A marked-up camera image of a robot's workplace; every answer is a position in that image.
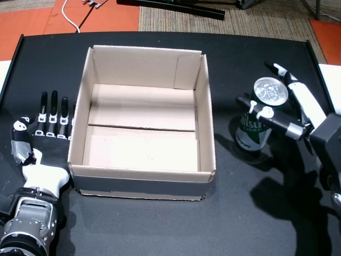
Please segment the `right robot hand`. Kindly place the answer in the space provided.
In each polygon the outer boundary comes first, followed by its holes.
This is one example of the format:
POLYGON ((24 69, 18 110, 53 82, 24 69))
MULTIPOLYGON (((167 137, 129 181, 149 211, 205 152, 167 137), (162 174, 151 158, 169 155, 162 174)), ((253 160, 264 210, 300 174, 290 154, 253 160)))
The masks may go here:
POLYGON ((290 71, 275 62, 265 65, 282 80, 289 95, 293 96, 296 108, 301 111, 301 119, 294 119, 274 107, 258 103, 244 96, 236 97, 236 102, 252 117, 267 127, 294 140, 310 140, 315 130, 327 118, 318 101, 290 71))

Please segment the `left robot hand taped thumb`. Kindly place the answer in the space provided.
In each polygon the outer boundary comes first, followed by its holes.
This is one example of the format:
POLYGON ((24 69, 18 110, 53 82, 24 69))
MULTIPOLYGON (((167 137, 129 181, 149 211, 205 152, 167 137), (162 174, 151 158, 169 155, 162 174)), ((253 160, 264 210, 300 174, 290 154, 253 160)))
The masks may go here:
POLYGON ((72 138, 73 119, 69 115, 67 97, 58 108, 58 92, 52 91, 51 108, 48 94, 42 93, 37 118, 21 116, 11 128, 11 154, 21 166, 25 188, 40 188, 59 197, 60 189, 68 183, 70 173, 65 165, 52 164, 67 153, 72 138))

